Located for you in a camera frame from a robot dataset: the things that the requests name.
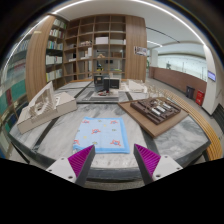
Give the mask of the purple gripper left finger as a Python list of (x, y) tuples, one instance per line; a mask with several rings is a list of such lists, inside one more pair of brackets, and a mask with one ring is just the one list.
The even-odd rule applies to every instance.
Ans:
[(91, 145), (69, 158), (59, 158), (47, 168), (47, 171), (83, 187), (94, 157), (95, 146)]

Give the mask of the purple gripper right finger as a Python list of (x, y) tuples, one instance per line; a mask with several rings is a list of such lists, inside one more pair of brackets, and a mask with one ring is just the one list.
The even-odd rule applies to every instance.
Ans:
[(145, 185), (182, 169), (170, 156), (160, 156), (138, 144), (134, 145), (134, 156)]

